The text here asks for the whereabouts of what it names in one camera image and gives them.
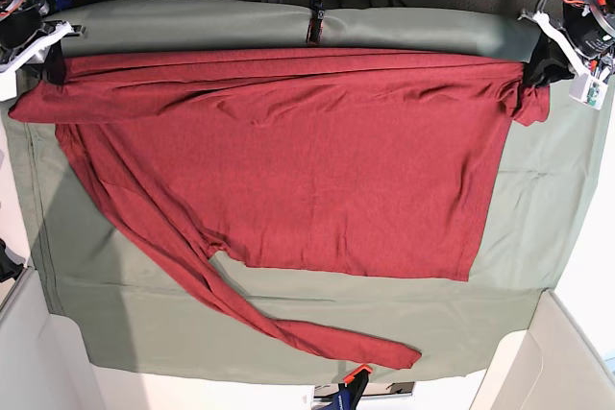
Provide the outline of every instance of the electronics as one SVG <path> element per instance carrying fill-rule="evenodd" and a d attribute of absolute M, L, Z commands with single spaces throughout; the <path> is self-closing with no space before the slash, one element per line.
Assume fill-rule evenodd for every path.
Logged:
<path fill-rule="evenodd" d="M 0 45 L 5 50 L 23 46 L 40 28 L 42 18 L 36 8 L 18 10 L 0 21 Z"/>
<path fill-rule="evenodd" d="M 589 0 L 589 12 L 567 12 L 566 32 L 578 52 L 592 60 L 615 44 L 615 13 L 605 12 L 597 0 Z"/>
<path fill-rule="evenodd" d="M 590 74 L 576 75 L 570 85 L 569 95 L 574 100 L 583 103 L 593 109 L 600 109 L 604 103 L 604 97 L 608 85 Z"/>

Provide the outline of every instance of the black device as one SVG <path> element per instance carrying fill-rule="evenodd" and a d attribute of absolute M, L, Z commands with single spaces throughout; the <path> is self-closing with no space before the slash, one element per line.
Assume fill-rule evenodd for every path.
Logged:
<path fill-rule="evenodd" d="M 589 14 L 565 12 L 566 33 L 578 52 L 592 60 L 615 44 L 615 12 L 606 12 L 596 0 L 589 0 Z"/>
<path fill-rule="evenodd" d="M 37 8 L 13 12 L 0 21 L 0 45 L 6 50 L 26 44 L 37 33 L 42 17 Z"/>
<path fill-rule="evenodd" d="M 23 264 L 13 263 L 6 252 L 7 244 L 0 239 L 0 283 L 10 278 L 17 280 L 23 271 Z"/>

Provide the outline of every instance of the white wall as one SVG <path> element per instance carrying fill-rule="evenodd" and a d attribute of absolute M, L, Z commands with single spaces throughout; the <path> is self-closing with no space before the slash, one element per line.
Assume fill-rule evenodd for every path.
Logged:
<path fill-rule="evenodd" d="M 615 110 L 598 188 L 578 242 L 555 289 L 598 353 L 615 350 Z"/>
<path fill-rule="evenodd" d="M 22 275 L 0 312 L 0 345 L 2 408 L 104 410 L 83 340 L 64 354 L 32 269 Z"/>

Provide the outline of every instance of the red shirt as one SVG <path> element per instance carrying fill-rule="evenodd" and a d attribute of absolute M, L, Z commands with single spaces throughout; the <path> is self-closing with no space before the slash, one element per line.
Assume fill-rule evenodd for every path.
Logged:
<path fill-rule="evenodd" d="M 382 50 L 90 57 L 12 117 L 58 124 L 99 209 L 199 301 L 300 350 L 400 369 L 420 354 L 266 318 L 208 260 L 466 280 L 510 123 L 548 112 L 521 73 Z"/>

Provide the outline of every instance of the white surface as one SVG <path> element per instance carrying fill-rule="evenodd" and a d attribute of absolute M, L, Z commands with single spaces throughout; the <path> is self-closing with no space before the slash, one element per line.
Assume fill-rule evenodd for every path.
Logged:
<path fill-rule="evenodd" d="M 54 332 L 56 347 L 77 395 L 80 407 L 87 410 L 105 410 L 92 366 L 87 358 L 86 345 L 79 326 L 67 317 L 49 315 L 49 328 Z"/>
<path fill-rule="evenodd" d="M 93 367 L 108 410 L 309 410 L 313 386 L 208 381 Z"/>
<path fill-rule="evenodd" d="M 7 134 L 2 123 L 0 123 L 0 151 L 4 155 L 4 161 L 0 164 L 0 237 L 12 252 L 22 259 L 28 259 L 30 257 L 28 235 L 19 207 L 17 189 L 12 176 Z"/>
<path fill-rule="evenodd" d="M 0 72 L 0 101 L 17 97 L 17 75 L 12 71 Z"/>
<path fill-rule="evenodd" d="M 28 62 L 31 57 L 33 57 L 40 51 L 51 47 L 54 43 L 59 42 L 62 37 L 66 36 L 68 33 L 72 33 L 73 31 L 72 26 L 67 21 L 62 21 L 56 24 L 54 28 L 55 29 L 53 33 L 36 39 L 34 42 L 28 45 L 25 50 L 20 52 L 16 57 L 12 58 L 9 62 L 5 64 L 0 64 L 0 73 L 9 72 L 14 75 L 17 69 L 19 69 L 26 62 Z"/>
<path fill-rule="evenodd" d="M 408 410 L 467 410 L 472 405 L 485 370 L 454 378 L 416 383 Z"/>
<path fill-rule="evenodd" d="M 615 377 L 553 291 L 542 294 L 528 335 L 489 410 L 613 410 Z"/>
<path fill-rule="evenodd" d="M 598 353 L 615 350 L 615 110 L 596 194 L 555 289 Z"/>
<path fill-rule="evenodd" d="M 502 339 L 481 383 L 480 393 L 472 402 L 471 410 L 485 410 L 493 406 L 527 334 L 527 330 L 513 331 Z"/>
<path fill-rule="evenodd" d="M 73 357 L 84 365 L 67 364 L 38 274 L 30 269 L 15 287 L 0 312 L 1 408 L 11 410 L 102 410 L 102 400 L 84 383 L 91 368 L 83 355 Z"/>

